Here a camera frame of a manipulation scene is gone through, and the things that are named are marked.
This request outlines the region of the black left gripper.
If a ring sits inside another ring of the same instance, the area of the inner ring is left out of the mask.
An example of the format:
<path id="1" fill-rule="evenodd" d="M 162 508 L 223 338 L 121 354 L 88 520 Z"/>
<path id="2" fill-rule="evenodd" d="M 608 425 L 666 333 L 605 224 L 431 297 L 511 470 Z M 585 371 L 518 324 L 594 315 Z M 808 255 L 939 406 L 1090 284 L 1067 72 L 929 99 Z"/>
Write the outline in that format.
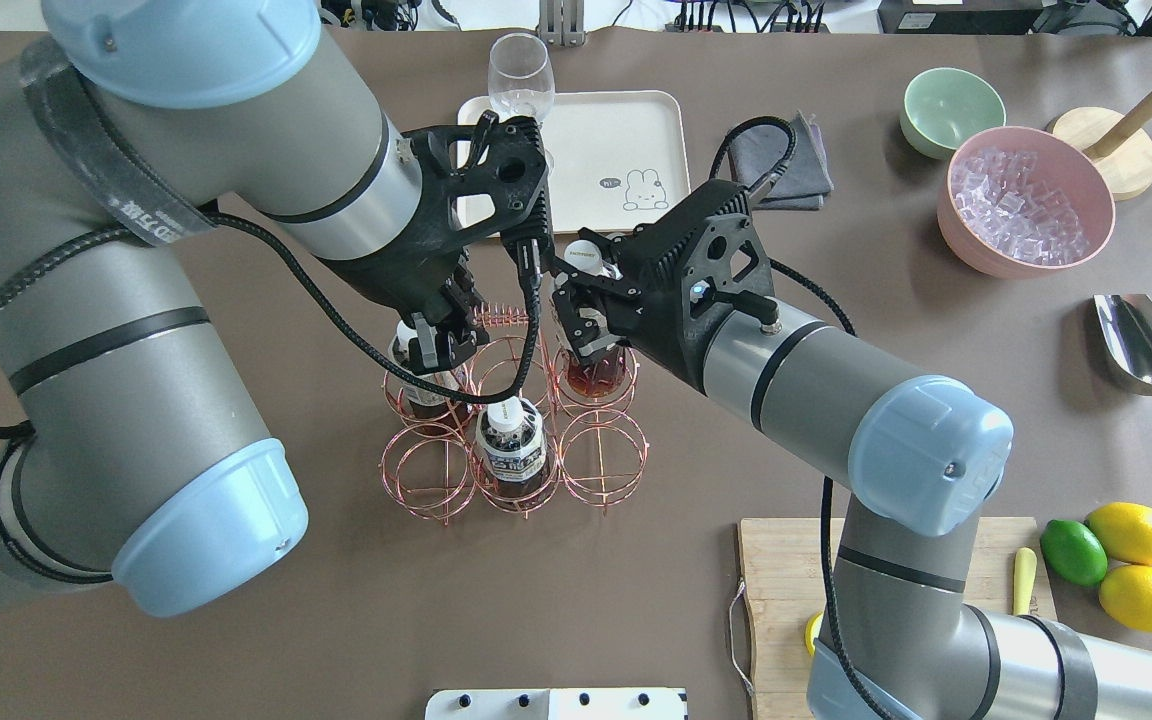
<path id="1" fill-rule="evenodd" d="M 397 170 L 415 170 L 415 190 L 399 190 L 397 227 L 381 228 L 367 250 L 323 259 L 346 283 L 391 306 L 416 331 L 410 342 L 420 373 L 452 372 L 483 346 L 476 309 L 483 297 L 468 270 L 472 243 L 509 234 L 550 245 L 547 156 L 535 118 L 482 115 L 472 126 L 431 126 L 403 132 L 392 152 Z"/>

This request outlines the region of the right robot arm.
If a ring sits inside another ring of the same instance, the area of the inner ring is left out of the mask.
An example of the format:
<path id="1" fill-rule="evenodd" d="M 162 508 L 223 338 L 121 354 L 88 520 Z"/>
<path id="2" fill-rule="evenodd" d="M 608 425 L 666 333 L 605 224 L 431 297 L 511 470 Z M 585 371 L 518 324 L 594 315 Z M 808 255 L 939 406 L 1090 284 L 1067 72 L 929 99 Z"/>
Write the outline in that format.
<path id="1" fill-rule="evenodd" d="M 980 506 L 1011 420 L 774 296 L 741 184 L 712 179 L 591 262 L 545 249 L 568 341 L 636 348 L 850 491 L 823 548 L 826 615 L 808 702 L 818 719 L 1152 719 L 1152 652 L 964 600 Z"/>

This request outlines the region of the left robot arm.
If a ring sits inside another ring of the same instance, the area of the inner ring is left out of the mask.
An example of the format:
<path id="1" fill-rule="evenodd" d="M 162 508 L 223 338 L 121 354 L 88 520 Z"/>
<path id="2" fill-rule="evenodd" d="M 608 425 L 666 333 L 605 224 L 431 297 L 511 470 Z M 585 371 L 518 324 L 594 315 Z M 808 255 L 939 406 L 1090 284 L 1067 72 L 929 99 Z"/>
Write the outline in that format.
<path id="1" fill-rule="evenodd" d="M 46 1 L 0 65 L 0 611 L 122 585 L 169 617 L 296 547 L 308 511 L 173 247 L 237 194 L 416 332 L 486 340 L 467 245 L 547 249 L 532 119 L 399 132 L 311 1 Z"/>

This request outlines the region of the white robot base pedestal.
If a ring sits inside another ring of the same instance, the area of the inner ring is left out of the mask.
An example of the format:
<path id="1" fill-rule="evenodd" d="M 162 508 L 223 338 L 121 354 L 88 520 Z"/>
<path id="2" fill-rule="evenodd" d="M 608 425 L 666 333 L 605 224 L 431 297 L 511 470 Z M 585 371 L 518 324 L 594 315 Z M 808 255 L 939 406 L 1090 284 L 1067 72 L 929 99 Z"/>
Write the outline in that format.
<path id="1" fill-rule="evenodd" d="M 425 719 L 687 719 L 684 688 L 593 687 L 447 689 Z"/>

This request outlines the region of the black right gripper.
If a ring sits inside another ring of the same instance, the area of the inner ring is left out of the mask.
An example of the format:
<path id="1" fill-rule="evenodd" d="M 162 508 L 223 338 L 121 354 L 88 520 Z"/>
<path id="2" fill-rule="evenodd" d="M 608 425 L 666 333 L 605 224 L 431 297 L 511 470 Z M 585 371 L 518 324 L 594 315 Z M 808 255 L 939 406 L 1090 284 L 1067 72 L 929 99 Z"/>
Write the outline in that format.
<path id="1" fill-rule="evenodd" d="M 556 296 L 559 327 L 579 363 L 602 361 L 626 341 L 702 391 L 705 355 L 728 314 L 749 314 L 756 327 L 776 324 L 771 263 L 748 194 L 726 179 L 710 179 L 657 223 L 626 233 L 579 229 L 550 264 L 548 300 L 561 273 L 602 306 Z"/>

